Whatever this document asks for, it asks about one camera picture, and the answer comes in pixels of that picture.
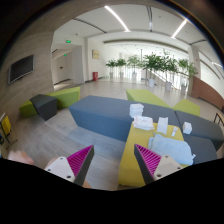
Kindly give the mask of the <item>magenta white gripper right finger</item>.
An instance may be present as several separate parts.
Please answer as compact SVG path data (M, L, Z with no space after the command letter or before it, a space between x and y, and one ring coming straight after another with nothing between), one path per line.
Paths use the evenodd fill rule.
M160 156L138 144L134 145L134 155L145 184L160 180L182 169L182 166L172 157L168 155Z

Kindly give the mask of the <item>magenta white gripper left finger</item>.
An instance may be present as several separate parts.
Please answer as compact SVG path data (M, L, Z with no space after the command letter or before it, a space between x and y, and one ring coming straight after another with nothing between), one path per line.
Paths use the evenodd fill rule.
M94 156L94 146L85 147L69 157L58 157L45 170L69 182L82 186Z

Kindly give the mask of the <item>person's hand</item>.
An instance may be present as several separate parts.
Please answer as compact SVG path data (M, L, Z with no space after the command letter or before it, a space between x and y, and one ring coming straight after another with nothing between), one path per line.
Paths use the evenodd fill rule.
M8 159L29 165L34 164L33 159L30 158L24 151L11 151L8 155Z

